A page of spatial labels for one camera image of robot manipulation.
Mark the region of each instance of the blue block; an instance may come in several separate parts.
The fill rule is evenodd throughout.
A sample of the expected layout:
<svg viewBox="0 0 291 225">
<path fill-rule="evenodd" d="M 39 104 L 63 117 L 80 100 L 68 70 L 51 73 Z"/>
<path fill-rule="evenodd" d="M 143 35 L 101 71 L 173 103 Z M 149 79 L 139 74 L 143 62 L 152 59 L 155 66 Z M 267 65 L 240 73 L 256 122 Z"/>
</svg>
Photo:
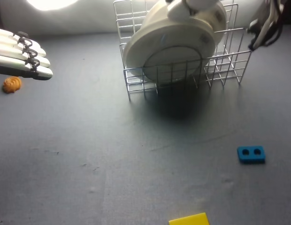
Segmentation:
<svg viewBox="0 0 291 225">
<path fill-rule="evenodd" d="M 239 161 L 245 164 L 265 163 L 266 155 L 262 146 L 241 146 L 237 148 Z"/>
</svg>

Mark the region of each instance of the wire dish rack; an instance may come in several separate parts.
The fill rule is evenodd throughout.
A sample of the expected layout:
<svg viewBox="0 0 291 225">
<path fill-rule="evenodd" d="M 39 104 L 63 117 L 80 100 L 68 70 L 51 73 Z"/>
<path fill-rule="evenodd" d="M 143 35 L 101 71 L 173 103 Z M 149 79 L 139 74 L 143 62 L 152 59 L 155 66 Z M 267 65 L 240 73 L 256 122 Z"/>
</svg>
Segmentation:
<svg viewBox="0 0 291 225">
<path fill-rule="evenodd" d="M 158 0 L 116 0 L 114 2 L 116 25 L 118 35 L 120 39 L 120 51 L 123 60 L 123 51 L 130 40 L 130 38 L 136 33 L 146 17 L 146 14 L 154 6 Z M 215 52 L 212 57 L 199 60 L 201 66 L 191 75 L 187 75 L 187 71 L 195 68 L 191 68 L 194 65 L 195 60 L 186 62 L 172 63 L 169 67 L 171 71 L 170 83 L 159 84 L 159 76 L 161 73 L 165 73 L 165 70 L 160 69 L 163 65 L 155 66 L 152 71 L 155 71 L 157 76 L 157 82 L 149 82 L 144 76 L 144 68 L 126 68 L 123 62 L 123 75 L 125 84 L 130 99 L 131 93 L 147 91 L 156 91 L 157 94 L 162 89 L 181 89 L 185 90 L 187 86 L 198 88 L 200 83 L 206 82 L 209 88 L 212 88 L 214 81 L 221 81 L 224 86 L 227 79 L 235 79 L 238 84 L 243 80 L 245 70 L 247 68 L 249 59 L 251 57 L 251 51 L 247 49 L 247 45 L 243 44 L 244 35 L 246 30 L 244 28 L 235 28 L 235 21 L 238 13 L 238 4 L 232 0 L 231 4 L 224 5 L 227 14 L 227 28 L 217 33 L 223 33 L 222 41 L 215 48 Z M 173 82 L 172 74 L 174 72 L 176 64 L 184 64 L 182 68 L 185 71 L 185 78 L 180 82 Z M 134 70 L 140 70 L 140 75 L 133 75 Z"/>
</svg>

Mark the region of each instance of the yellow block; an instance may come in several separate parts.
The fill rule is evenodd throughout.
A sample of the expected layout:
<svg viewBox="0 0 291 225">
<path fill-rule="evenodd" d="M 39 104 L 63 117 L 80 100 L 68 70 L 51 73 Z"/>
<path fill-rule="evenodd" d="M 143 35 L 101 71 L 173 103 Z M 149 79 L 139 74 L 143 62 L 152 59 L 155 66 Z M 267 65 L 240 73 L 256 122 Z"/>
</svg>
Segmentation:
<svg viewBox="0 0 291 225">
<path fill-rule="evenodd" d="M 206 213 L 174 219 L 168 222 L 169 225 L 209 225 Z"/>
</svg>

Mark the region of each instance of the orange cookie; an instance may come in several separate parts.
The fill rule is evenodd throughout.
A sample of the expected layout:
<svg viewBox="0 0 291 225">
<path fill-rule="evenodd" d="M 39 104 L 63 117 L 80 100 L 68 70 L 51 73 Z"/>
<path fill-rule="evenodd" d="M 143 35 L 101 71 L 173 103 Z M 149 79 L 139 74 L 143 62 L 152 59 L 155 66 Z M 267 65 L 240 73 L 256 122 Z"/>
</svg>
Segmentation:
<svg viewBox="0 0 291 225">
<path fill-rule="evenodd" d="M 3 83 L 3 90 L 5 93 L 14 93 L 22 86 L 22 80 L 17 76 L 7 78 Z"/>
</svg>

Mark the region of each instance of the stacked plate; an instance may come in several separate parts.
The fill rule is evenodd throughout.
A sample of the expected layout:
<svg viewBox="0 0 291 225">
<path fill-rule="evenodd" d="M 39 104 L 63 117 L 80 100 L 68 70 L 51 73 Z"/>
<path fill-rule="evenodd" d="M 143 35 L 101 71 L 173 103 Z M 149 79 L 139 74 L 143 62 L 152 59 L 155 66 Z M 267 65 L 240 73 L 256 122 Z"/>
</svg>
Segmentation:
<svg viewBox="0 0 291 225">
<path fill-rule="evenodd" d="M 53 76 L 46 52 L 40 45 L 28 39 L 27 34 L 0 29 L 0 67 L 35 71 L 36 79 L 48 80 Z"/>
<path fill-rule="evenodd" d="M 167 15 L 168 3 L 158 1 L 123 52 L 126 68 L 143 68 L 147 81 L 160 84 L 180 81 L 204 67 L 222 39 L 222 33 L 215 32 L 226 29 L 221 2 L 184 22 L 172 21 Z M 141 76 L 140 70 L 131 72 Z"/>
</svg>

